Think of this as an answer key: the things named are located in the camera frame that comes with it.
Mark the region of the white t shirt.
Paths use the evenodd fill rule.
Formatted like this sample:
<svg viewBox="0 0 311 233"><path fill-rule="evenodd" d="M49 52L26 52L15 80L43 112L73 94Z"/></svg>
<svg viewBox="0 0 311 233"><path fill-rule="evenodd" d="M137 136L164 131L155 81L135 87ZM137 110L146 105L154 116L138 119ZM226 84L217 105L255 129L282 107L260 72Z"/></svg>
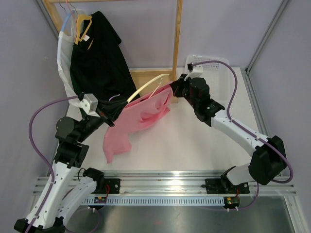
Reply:
<svg viewBox="0 0 311 233"><path fill-rule="evenodd" d="M73 84L70 77L71 56L73 51L73 44L76 35L76 22L71 19L71 35L66 35L63 31L58 36L57 47L57 67L59 77L61 78L67 97L73 97L77 94L74 91Z"/></svg>

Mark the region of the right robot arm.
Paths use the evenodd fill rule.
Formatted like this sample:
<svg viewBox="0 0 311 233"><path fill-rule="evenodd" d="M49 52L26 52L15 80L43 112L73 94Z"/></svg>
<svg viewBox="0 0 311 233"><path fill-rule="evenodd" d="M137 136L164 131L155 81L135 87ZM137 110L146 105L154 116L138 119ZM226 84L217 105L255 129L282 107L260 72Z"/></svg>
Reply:
<svg viewBox="0 0 311 233"><path fill-rule="evenodd" d="M283 141L278 136L257 133L228 116L225 107L210 97L203 78L191 79L183 74L170 87L173 96L184 98L201 122L227 135L250 155L250 163L233 166L220 176L217 187L225 193L248 182L267 185L287 167Z"/></svg>

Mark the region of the pink t shirt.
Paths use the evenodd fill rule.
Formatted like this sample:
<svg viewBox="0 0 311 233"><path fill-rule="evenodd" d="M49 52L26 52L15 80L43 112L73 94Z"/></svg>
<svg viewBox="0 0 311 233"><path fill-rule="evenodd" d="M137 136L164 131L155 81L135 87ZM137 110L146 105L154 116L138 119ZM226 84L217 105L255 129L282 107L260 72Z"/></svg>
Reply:
<svg viewBox="0 0 311 233"><path fill-rule="evenodd" d="M149 93L129 103L104 135L103 151L107 163L113 162L113 157L129 152L132 144L129 135L154 126L169 111L173 91L166 84L155 92Z"/></svg>

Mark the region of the black t shirt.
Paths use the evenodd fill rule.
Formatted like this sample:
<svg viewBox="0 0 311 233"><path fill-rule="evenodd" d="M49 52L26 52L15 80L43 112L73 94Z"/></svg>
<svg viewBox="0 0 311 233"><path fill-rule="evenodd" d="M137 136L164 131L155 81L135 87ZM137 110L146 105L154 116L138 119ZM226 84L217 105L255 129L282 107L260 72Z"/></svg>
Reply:
<svg viewBox="0 0 311 233"><path fill-rule="evenodd" d="M93 94L98 106L108 101L127 100L136 86L119 47L121 39L102 12L83 23L88 36L73 45L70 77L75 93Z"/></svg>

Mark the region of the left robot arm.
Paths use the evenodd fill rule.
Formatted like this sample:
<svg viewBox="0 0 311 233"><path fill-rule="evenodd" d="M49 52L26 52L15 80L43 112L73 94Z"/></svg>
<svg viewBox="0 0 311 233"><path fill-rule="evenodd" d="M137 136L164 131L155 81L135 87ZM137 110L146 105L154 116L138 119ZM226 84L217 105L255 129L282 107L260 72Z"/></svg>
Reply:
<svg viewBox="0 0 311 233"><path fill-rule="evenodd" d="M120 180L106 179L103 172L94 168L86 169L69 193L66 190L81 169L89 149L82 142L102 124L114 126L114 121L127 104L126 100L103 101L96 107L98 116L85 116L80 121L67 116L59 119L55 135L59 146L50 165L50 177L32 211L16 221L16 231L63 233L72 215L90 194L103 195L102 202L106 202L109 194L119 193Z"/></svg>

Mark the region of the cream hanger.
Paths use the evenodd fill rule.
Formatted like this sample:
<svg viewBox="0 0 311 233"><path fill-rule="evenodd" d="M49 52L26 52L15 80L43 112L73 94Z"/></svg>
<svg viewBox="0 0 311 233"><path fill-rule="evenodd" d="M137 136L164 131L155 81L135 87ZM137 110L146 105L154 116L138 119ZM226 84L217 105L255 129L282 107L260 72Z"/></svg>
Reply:
<svg viewBox="0 0 311 233"><path fill-rule="evenodd" d="M154 94L162 85L170 81L169 71L130 71L130 74L114 81L117 93L108 99L109 104L118 101L129 104L139 95Z"/></svg>

